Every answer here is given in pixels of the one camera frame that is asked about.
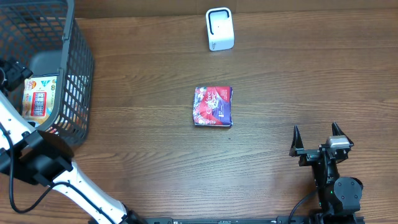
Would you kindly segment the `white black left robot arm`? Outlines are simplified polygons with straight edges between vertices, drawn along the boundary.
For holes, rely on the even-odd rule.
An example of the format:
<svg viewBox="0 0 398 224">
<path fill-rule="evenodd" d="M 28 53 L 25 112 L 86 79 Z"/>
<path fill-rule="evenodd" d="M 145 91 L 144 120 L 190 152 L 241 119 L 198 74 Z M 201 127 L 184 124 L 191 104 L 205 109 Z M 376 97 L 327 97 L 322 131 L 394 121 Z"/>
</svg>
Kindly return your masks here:
<svg viewBox="0 0 398 224">
<path fill-rule="evenodd" d="M 32 71 L 18 61 L 1 60 L 1 173 L 9 176 L 9 201 L 16 213 L 33 210 L 40 196 L 26 209 L 16 206 L 14 180 L 64 194 L 91 216 L 91 223 L 143 223 L 135 212 L 110 197 L 91 181 L 73 160 L 69 145 L 56 134 L 35 129 L 12 106 L 6 95 Z"/>
</svg>

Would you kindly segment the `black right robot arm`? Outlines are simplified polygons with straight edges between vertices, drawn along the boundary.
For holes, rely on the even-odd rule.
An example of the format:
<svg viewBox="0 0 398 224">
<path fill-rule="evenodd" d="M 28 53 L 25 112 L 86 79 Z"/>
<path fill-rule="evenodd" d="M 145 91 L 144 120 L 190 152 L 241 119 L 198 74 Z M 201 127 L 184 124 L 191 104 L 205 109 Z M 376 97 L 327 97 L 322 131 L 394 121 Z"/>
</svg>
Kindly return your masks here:
<svg viewBox="0 0 398 224">
<path fill-rule="evenodd" d="M 305 149 L 298 126 L 289 156 L 299 158 L 299 166 L 312 168 L 316 189 L 304 196 L 290 212 L 287 223 L 329 223 L 365 224 L 364 217 L 358 217 L 363 183 L 354 177 L 342 177 L 337 164 L 348 159 L 354 142 L 340 129 L 336 122 L 331 124 L 332 135 L 318 149 Z M 311 210 L 306 217 L 295 212 L 304 202 L 317 195 L 320 208 Z"/>
</svg>

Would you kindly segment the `red purple snack packet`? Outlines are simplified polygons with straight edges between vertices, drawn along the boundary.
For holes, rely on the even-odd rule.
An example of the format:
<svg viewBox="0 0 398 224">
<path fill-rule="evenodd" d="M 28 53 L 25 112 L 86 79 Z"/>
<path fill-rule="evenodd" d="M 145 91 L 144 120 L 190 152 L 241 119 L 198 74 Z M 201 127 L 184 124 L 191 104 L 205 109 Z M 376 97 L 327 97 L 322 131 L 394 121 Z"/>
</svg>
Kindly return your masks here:
<svg viewBox="0 0 398 224">
<path fill-rule="evenodd" d="M 231 127 L 233 125 L 231 86 L 199 86 L 193 97 L 195 126 Z"/>
</svg>

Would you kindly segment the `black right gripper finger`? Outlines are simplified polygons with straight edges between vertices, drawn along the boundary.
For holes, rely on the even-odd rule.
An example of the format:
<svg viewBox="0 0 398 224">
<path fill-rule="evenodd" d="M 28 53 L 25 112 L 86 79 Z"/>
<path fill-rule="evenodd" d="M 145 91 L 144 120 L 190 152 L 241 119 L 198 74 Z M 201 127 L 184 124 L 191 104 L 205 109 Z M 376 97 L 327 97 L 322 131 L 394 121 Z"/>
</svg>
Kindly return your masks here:
<svg viewBox="0 0 398 224">
<path fill-rule="evenodd" d="M 289 151 L 289 156 L 291 157 L 297 157 L 300 155 L 301 151 L 304 150 L 302 138 L 300 135 L 300 131 L 297 125 L 294 126 L 294 135 L 293 135 L 293 140 L 292 144 L 290 147 Z"/>
<path fill-rule="evenodd" d="M 331 129 L 333 136 L 344 136 L 348 140 L 349 145 L 354 146 L 354 142 L 341 130 L 336 122 L 333 122 L 331 124 Z"/>
</svg>

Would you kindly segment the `yellow orange snack bag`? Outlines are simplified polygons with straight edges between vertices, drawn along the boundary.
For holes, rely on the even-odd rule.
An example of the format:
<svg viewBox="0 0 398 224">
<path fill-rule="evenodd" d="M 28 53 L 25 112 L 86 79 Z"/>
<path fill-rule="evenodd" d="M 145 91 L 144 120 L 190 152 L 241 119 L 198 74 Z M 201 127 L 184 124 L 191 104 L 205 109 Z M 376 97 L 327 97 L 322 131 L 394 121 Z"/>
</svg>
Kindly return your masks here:
<svg viewBox="0 0 398 224">
<path fill-rule="evenodd" d="M 51 115 L 57 87 L 57 76 L 46 75 L 25 80 L 22 117 L 35 128 Z"/>
</svg>

